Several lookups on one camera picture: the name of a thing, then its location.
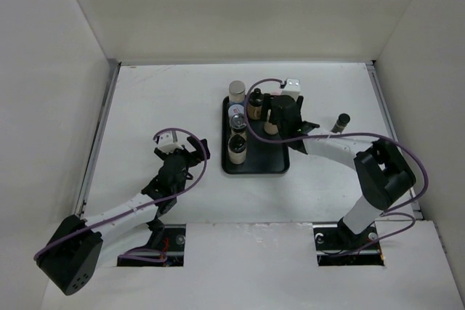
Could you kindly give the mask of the black rectangular tray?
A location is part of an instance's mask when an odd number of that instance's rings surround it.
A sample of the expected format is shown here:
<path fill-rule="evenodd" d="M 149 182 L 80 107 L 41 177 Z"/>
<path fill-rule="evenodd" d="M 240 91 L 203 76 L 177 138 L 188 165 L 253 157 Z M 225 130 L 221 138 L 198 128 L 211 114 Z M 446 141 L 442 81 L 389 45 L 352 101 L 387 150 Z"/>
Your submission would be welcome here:
<path fill-rule="evenodd" d="M 288 148 L 284 144 L 260 142 L 246 132 L 246 159 L 233 164 L 228 155 L 228 141 L 233 133 L 228 118 L 229 98 L 222 101 L 222 170 L 229 175 L 284 174 L 290 168 Z"/>

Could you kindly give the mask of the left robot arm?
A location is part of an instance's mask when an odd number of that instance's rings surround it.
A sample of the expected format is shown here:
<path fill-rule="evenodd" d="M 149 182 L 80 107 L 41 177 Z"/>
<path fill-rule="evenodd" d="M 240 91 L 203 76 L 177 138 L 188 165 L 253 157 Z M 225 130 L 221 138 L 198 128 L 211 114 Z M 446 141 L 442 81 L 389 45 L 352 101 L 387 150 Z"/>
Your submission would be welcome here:
<path fill-rule="evenodd" d="M 177 198 L 200 180 L 190 169 L 206 166 L 211 157 L 206 139 L 193 134 L 187 142 L 189 151 L 167 136 L 177 130 L 156 134 L 154 153 L 163 164 L 149 184 L 125 203 L 87 218 L 70 215 L 62 220 L 49 242 L 33 257 L 36 265 L 64 295 L 77 293 L 93 276 L 101 251 L 135 227 L 146 224 L 138 234 L 145 250 L 160 248 L 163 223 L 160 218 L 177 203 Z"/>

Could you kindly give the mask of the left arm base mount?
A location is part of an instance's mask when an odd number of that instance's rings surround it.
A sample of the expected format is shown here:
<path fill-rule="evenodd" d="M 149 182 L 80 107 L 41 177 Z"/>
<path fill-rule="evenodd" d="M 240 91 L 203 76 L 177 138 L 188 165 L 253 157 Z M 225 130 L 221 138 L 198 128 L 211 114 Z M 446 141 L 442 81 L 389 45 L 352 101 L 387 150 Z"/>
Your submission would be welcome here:
<path fill-rule="evenodd" d="M 187 226 L 164 224 L 156 219 L 147 224 L 148 241 L 117 257 L 117 267 L 183 267 Z"/>

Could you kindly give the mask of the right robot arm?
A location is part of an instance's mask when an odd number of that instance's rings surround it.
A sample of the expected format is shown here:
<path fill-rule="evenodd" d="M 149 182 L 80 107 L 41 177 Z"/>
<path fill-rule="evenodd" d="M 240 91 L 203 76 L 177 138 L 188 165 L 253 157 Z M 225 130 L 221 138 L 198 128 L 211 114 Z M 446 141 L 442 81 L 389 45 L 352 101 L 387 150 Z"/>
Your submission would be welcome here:
<path fill-rule="evenodd" d="M 355 248 L 367 228 L 413 185 L 416 177 L 397 146 L 376 136 L 373 141 L 328 134 L 316 123 L 302 120 L 303 98 L 265 94 L 262 114 L 275 125 L 287 147 L 340 163 L 357 174 L 362 196 L 338 222 L 337 240 Z"/>

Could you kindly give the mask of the black top grinder bottle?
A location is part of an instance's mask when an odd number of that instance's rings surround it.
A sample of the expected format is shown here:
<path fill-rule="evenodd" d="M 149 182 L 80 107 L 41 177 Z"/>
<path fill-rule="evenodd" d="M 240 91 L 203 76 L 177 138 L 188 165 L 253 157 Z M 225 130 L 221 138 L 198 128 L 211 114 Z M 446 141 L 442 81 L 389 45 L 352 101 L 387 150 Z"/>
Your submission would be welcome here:
<path fill-rule="evenodd" d="M 244 136 L 246 134 L 246 121 L 243 113 L 234 114 L 230 118 L 230 130 L 233 135 Z"/>

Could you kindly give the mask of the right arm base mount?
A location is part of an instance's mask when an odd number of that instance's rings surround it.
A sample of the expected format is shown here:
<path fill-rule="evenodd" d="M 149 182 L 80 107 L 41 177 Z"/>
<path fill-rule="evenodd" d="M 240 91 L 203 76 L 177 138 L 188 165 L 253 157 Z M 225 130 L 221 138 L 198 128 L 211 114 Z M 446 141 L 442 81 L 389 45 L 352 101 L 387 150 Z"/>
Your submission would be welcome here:
<path fill-rule="evenodd" d="M 339 223 L 314 224 L 312 231 L 318 266 L 384 266 L 374 223 L 360 234 Z"/>

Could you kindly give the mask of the yellow lid bottle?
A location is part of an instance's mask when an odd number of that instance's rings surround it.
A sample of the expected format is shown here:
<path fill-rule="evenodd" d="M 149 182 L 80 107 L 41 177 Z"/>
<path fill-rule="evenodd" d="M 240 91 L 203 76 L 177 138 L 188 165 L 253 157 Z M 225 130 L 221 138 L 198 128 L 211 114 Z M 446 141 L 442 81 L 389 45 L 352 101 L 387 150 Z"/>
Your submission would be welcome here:
<path fill-rule="evenodd" d="M 271 110 L 268 110 L 263 129 L 266 134 L 270 136 L 275 136 L 278 134 L 278 127 L 270 122 L 270 116 L 271 116 Z"/>

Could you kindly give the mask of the tall jar white beads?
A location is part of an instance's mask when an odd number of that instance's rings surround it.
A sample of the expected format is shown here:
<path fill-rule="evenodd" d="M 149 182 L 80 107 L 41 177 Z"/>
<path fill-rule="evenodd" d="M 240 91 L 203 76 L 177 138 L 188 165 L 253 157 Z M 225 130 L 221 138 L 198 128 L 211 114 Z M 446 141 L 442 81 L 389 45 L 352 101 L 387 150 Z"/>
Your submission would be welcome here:
<path fill-rule="evenodd" d="M 231 105 L 243 105 L 246 96 L 246 86 L 244 82 L 232 81 L 228 87 L 228 99 Z"/>

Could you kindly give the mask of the black knob lid spice jar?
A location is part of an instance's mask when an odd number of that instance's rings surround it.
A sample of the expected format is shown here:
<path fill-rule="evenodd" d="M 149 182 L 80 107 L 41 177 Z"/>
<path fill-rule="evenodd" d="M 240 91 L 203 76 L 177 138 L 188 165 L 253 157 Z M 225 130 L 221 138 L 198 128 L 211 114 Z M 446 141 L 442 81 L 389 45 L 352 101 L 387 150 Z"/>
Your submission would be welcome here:
<path fill-rule="evenodd" d="M 260 88 L 255 88 L 248 98 L 247 115 L 251 120 L 261 119 L 264 95 Z"/>

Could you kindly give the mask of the black lid white powder jar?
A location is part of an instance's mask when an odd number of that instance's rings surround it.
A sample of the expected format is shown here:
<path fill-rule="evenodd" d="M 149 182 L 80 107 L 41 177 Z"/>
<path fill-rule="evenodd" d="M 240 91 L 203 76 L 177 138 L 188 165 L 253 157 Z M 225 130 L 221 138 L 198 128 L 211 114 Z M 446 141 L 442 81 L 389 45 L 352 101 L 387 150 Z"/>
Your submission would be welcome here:
<path fill-rule="evenodd" d="M 247 153 L 247 141 L 241 135 L 235 134 L 230 137 L 227 144 L 227 154 L 230 162 L 240 165 L 245 162 Z"/>

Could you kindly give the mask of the dark brown spice bottle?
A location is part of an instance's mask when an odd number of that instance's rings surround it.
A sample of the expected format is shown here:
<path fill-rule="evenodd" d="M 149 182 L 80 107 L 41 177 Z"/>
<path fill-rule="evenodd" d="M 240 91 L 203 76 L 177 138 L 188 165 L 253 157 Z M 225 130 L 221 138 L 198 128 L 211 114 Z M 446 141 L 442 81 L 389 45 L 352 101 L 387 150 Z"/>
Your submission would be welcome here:
<path fill-rule="evenodd" d="M 331 133 L 341 134 L 345 130 L 345 128 L 347 127 L 350 121 L 351 121 L 351 118 L 348 114 L 341 113 L 336 119 L 336 122 L 331 129 Z"/>

